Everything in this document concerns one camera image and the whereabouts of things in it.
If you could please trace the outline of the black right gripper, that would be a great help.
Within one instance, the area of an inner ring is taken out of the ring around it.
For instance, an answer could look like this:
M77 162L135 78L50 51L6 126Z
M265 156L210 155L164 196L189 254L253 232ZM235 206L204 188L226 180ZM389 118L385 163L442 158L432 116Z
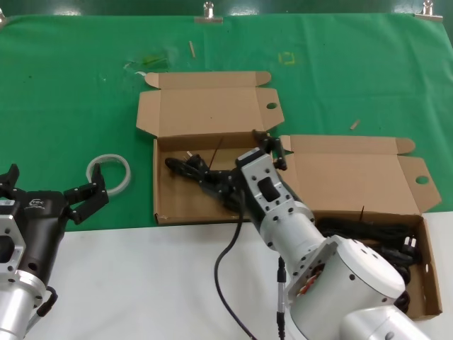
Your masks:
M253 138L266 154L275 154L273 162L278 177L275 188L279 195L289 194L295 202L303 203L289 184L283 179L280 170L287 170L285 150L279 137L272 137L265 131L252 131ZM229 198L240 196L241 174L238 168L232 170L205 170L203 173L203 191L215 198Z

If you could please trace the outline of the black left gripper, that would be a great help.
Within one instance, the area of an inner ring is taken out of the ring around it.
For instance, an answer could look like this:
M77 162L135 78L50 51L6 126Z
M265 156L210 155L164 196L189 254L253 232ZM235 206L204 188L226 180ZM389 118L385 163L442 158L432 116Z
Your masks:
M91 182L78 188L58 191L16 189L19 168L12 164L1 175L1 198L17 198L25 222L20 227L25 251L19 269L48 283L68 220L80 225L109 203L100 164L94 164Z

